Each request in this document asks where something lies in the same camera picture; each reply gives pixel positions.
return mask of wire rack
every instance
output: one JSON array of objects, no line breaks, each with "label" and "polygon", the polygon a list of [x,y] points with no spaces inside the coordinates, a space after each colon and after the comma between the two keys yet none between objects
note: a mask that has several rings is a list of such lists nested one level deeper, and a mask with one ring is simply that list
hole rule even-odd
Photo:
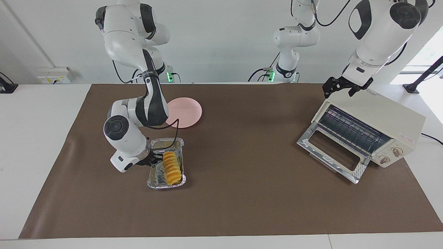
[{"label": "wire rack", "polygon": [[384,134],[357,118],[330,105],[319,121],[320,127],[351,149],[362,155],[371,155],[384,141]]}]

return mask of oven knob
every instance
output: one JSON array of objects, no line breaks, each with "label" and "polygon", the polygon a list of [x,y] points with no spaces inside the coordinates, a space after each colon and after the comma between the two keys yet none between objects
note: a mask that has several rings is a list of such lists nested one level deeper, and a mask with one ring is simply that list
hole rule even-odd
[{"label": "oven knob", "polygon": [[395,157],[399,157],[403,155],[403,150],[400,148],[392,148],[392,153],[394,154]]},{"label": "oven knob", "polygon": [[387,156],[380,156],[380,164],[389,163],[390,159]]}]

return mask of pink plate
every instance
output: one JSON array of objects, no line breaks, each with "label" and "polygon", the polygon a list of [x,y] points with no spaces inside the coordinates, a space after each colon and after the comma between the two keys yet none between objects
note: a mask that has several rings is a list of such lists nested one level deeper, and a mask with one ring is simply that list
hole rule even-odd
[{"label": "pink plate", "polygon": [[170,101],[167,106],[169,108],[169,118],[166,120],[168,125],[176,119],[180,119],[179,128],[188,128],[202,117],[202,106],[192,98],[176,98]]}]

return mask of brown tablecloth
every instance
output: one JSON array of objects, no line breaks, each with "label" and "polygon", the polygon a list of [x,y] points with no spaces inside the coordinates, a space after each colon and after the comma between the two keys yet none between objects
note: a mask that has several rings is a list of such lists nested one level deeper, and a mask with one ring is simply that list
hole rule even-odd
[{"label": "brown tablecloth", "polygon": [[[151,190],[147,167],[124,174],[113,167],[106,114],[115,100],[143,95],[144,86],[93,85],[20,238],[443,231],[404,160],[386,169],[372,164],[354,185],[296,144],[324,100],[321,85],[163,91],[168,101],[191,97],[203,108],[195,126],[179,131],[186,184]],[[142,132],[158,138],[175,130]]]}]

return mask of white robotic arm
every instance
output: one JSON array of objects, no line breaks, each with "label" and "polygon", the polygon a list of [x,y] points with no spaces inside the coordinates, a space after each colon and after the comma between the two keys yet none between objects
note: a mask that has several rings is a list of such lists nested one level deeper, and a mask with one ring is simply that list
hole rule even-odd
[{"label": "white robotic arm", "polygon": [[[319,0],[314,0],[314,4],[318,6]],[[280,59],[273,67],[275,81],[292,82],[300,57],[294,49],[313,46],[320,39],[311,0],[295,0],[291,11],[299,24],[280,28],[274,33],[274,43],[280,49]]]},{"label": "white robotic arm", "polygon": [[116,101],[109,110],[103,132],[117,150],[111,162],[120,172],[134,164],[152,165],[157,158],[138,127],[162,125],[168,118],[159,82],[159,74],[166,66],[152,46],[167,43],[169,31],[156,23],[149,5],[137,0],[99,8],[95,22],[111,59],[141,70],[147,88],[144,96]]},{"label": "white robotic arm", "polygon": [[323,85],[325,98],[351,88],[349,95],[365,90],[372,76],[388,64],[405,45],[428,12],[426,0],[362,0],[352,11],[349,27],[360,45],[349,59],[342,76],[331,77]]}]

